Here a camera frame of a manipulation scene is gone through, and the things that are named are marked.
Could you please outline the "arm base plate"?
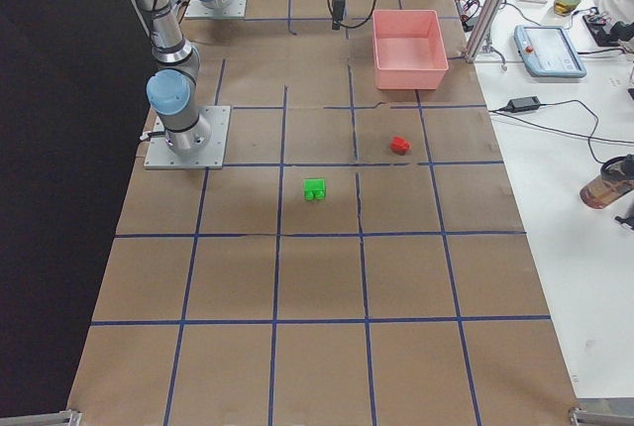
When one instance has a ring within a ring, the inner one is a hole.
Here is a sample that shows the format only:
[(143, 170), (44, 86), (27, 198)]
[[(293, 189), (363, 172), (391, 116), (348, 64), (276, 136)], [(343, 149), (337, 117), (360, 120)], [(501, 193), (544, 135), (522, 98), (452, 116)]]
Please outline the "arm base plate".
[(185, 18), (188, 20), (237, 20), (244, 19), (247, 0), (192, 0)]
[(221, 169), (230, 126), (230, 106), (198, 106), (197, 125), (187, 132), (166, 130), (156, 116), (155, 132), (149, 139), (146, 169)]

